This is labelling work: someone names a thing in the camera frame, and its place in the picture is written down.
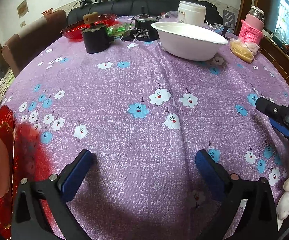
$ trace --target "table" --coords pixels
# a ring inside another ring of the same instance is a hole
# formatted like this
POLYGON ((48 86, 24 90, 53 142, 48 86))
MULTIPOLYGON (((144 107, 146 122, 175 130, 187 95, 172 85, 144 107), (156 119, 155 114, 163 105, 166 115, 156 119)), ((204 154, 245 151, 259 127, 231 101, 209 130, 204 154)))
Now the table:
POLYGON ((15 78, 2 103, 41 133, 46 157, 27 149, 36 179, 59 173, 82 149, 97 155, 68 203, 92 239, 191 239, 219 207, 195 167, 198 150, 243 179, 268 178, 275 201, 283 193, 289 145, 256 110, 259 96, 289 103, 288 85, 260 53, 247 64, 226 45, 193 62, 159 41, 115 40, 87 54, 83 41, 62 37, 15 78))

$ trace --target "white bowl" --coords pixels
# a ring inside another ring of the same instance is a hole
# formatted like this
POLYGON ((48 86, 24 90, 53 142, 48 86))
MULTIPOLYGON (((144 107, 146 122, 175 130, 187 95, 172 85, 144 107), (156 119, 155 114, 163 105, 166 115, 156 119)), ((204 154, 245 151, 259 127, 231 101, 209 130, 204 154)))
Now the white bowl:
POLYGON ((158 31, 163 48, 169 53, 190 60, 206 61, 228 41, 205 28, 176 22, 151 24, 158 31))

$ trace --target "white plastic container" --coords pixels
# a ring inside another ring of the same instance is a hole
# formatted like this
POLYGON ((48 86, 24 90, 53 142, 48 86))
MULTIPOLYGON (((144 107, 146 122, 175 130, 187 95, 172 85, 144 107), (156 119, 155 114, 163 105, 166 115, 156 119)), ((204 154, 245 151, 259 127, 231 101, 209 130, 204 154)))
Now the white plastic container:
POLYGON ((166 51, 185 59, 209 60, 222 45, 228 44, 221 35, 190 24, 159 22, 151 26, 158 31, 161 45, 166 51))
POLYGON ((196 3, 180 1, 178 22, 202 26, 206 17, 206 7, 196 3))

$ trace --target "blue gripper pad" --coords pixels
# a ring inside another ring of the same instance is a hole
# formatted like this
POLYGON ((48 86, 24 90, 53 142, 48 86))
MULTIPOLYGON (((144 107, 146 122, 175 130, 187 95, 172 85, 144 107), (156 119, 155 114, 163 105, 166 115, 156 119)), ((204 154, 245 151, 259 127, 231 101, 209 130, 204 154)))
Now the blue gripper pad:
POLYGON ((272 118, 269 118, 271 125, 276 128, 280 133, 282 133, 285 137, 289 137, 289 130, 279 124, 278 122, 274 121, 272 118))
POLYGON ((219 178, 214 168, 206 160, 201 151, 197 152, 195 162, 198 171, 201 173, 205 183, 211 191, 212 198, 222 202, 226 197, 224 192, 224 182, 219 178))
POLYGON ((71 201, 76 195, 84 177, 90 169, 90 166, 95 160, 95 154, 85 150, 80 160, 75 164, 67 179, 63 182, 61 187, 62 200, 64 203, 71 201))

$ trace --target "red fruit plate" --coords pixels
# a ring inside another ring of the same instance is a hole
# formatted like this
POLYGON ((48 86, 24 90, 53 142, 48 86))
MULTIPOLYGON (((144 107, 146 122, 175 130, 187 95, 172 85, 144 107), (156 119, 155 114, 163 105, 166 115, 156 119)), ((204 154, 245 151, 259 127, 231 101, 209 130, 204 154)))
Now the red fruit plate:
MULTIPOLYGON (((116 17, 117 16, 115 14, 102 14, 99 15, 99 21, 95 22, 94 24, 97 25, 103 23, 107 26, 111 26, 114 23, 116 17)), ((61 34, 68 39, 79 40, 82 39, 81 29, 85 27, 90 27, 90 25, 85 24, 84 21, 81 20, 63 29, 61 34)))

